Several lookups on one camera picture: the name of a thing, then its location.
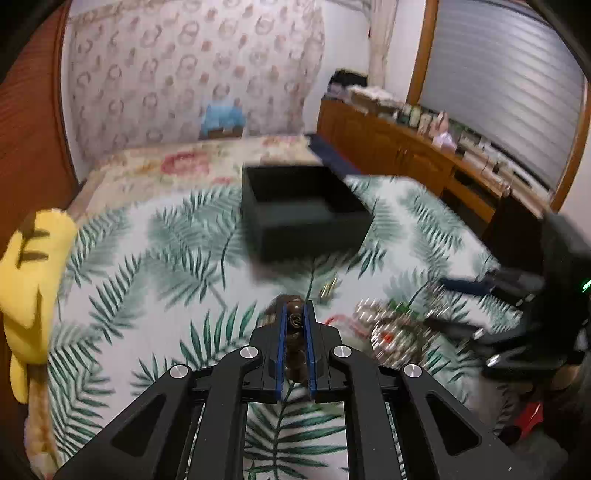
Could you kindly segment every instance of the wooden headboard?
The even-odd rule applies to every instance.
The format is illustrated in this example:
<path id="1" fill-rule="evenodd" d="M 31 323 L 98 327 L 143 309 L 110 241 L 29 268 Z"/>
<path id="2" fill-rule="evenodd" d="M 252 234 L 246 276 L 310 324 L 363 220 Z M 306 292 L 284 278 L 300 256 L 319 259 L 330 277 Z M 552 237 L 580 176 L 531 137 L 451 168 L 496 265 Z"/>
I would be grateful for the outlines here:
<path id="1" fill-rule="evenodd" d="M 65 209 L 78 190 L 61 112 L 61 48 L 69 3 L 34 30 L 0 84 L 0 255 L 28 213 Z M 24 453 L 27 409 L 12 396 L 9 360 L 2 328 L 0 432 Z"/>

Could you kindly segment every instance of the blue cloth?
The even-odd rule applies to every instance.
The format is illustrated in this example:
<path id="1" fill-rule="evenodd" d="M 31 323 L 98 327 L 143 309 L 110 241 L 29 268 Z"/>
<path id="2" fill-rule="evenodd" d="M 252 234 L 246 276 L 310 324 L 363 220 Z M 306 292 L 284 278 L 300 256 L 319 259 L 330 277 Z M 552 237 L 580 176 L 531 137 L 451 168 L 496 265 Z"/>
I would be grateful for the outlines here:
<path id="1" fill-rule="evenodd" d="M 201 124 L 202 135 L 207 135 L 210 130 L 219 128 L 232 129 L 244 127 L 246 119 L 242 114 L 242 108 L 235 106 L 208 105 L 205 112 L 205 119 Z"/>
<path id="2" fill-rule="evenodd" d="M 347 175 L 361 175 L 357 167 L 339 155 L 321 136 L 310 134 L 308 137 L 310 139 L 310 150 L 318 155 L 322 163 L 330 168 L 338 178 L 344 179 Z"/>

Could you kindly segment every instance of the bedsheet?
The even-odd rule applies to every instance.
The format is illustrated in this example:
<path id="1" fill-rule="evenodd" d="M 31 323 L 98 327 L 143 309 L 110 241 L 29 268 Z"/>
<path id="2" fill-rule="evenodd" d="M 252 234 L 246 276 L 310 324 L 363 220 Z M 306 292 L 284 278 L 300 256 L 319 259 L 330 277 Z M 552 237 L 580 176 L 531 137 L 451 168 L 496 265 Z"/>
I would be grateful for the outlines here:
<path id="1" fill-rule="evenodd" d="M 247 344 L 278 294 L 314 300 L 317 319 L 326 321 L 350 316 L 359 300 L 408 303 L 429 277 L 479 276 L 494 265 L 465 224 L 418 183 L 346 181 L 375 218 L 356 255 L 258 264 L 245 249 L 235 184 L 108 209 L 85 224 L 63 278 L 48 361 L 59 462 L 173 364 L 204 368 Z M 335 276 L 334 296 L 320 301 Z M 424 301 L 419 294 L 413 308 L 420 312 Z M 494 331 L 519 321 L 492 297 L 448 301 L 457 321 Z M 502 427 L 517 400 L 508 385 L 483 379 L 476 359 L 441 336 L 427 360 L 430 373 L 485 424 Z M 286 384 L 276 406 L 251 404 L 243 467 L 249 480 L 348 478 L 342 405 L 306 402 L 298 384 Z"/>
<path id="2" fill-rule="evenodd" d="M 68 211 L 84 223 L 107 208 L 240 181 L 245 164 L 319 164 L 309 143 L 303 135 L 267 135 L 122 150 L 89 174 Z"/>

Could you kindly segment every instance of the wooden window frame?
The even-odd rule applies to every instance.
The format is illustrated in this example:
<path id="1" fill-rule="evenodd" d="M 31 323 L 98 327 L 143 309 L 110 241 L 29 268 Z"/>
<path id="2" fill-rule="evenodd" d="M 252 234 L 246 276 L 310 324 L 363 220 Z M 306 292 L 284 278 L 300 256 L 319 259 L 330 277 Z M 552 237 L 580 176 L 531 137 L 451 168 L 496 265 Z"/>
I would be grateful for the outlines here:
<path id="1" fill-rule="evenodd" d="M 423 17 L 423 28 L 421 30 L 421 37 L 418 44 L 417 59 L 414 64 L 413 77 L 408 89 L 407 103 L 411 105 L 418 105 L 423 92 L 423 85 L 427 76 L 427 69 L 429 67 L 429 60 L 431 58 L 431 48 L 433 46 L 433 38 L 435 37 L 435 26 L 437 25 L 437 13 L 439 11 L 439 0 L 426 0 L 425 15 Z M 587 136 L 589 134 L 589 122 L 591 121 L 591 101 L 589 93 L 591 92 L 591 84 L 585 80 L 583 89 L 583 98 L 581 100 L 581 111 L 579 115 L 579 123 L 573 140 L 573 146 L 570 150 L 569 159 L 566 163 L 562 178 L 558 187 L 552 194 L 550 199 L 550 207 L 553 211 L 558 212 L 573 185 L 574 178 L 579 170 L 583 152 L 587 144 Z"/>

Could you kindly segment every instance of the floral blanket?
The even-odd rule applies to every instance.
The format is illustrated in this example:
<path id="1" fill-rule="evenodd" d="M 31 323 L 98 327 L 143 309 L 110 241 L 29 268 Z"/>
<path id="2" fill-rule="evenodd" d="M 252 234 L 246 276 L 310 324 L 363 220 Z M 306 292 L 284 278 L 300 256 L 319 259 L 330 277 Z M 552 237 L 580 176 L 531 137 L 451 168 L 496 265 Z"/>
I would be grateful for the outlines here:
<path id="1" fill-rule="evenodd" d="M 233 183 L 245 164 L 319 164 L 309 143 L 303 135 L 266 136 L 122 150 L 90 173 L 68 211 L 86 221 L 107 208 Z"/>

